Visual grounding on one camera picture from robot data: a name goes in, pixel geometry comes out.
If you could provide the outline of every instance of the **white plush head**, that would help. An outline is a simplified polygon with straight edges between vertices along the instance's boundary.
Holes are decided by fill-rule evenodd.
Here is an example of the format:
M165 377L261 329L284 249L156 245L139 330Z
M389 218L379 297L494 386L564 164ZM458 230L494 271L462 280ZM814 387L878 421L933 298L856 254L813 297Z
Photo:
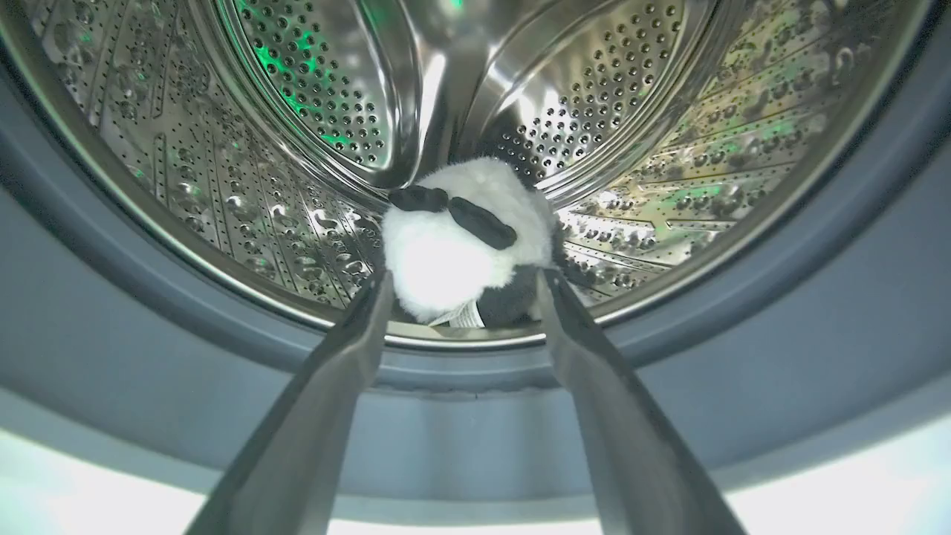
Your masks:
M461 227L450 211L390 207L383 214L386 267L403 308L420 322L508 285L517 266L553 266L555 216L539 191L529 191L505 163L480 158L440 169L416 186L443 190L491 212L514 230L514 243L495 248Z

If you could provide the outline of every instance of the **black plush ear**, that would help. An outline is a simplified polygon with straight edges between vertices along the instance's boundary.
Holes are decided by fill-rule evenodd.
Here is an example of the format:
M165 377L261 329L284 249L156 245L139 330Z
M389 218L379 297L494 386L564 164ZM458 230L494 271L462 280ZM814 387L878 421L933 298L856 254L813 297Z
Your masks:
M512 281L504 287L491 287L475 302L482 325L488 328L511 327L530 322L529 307L535 302L534 266L516 266Z
M449 205L449 194L440 188L424 188L410 186L408 188L391 191L390 202L403 211L431 211L441 212Z
M491 248L502 250L515 243L515 229L502 223L489 210L478 207L461 197L449 201L449 213L456 224Z

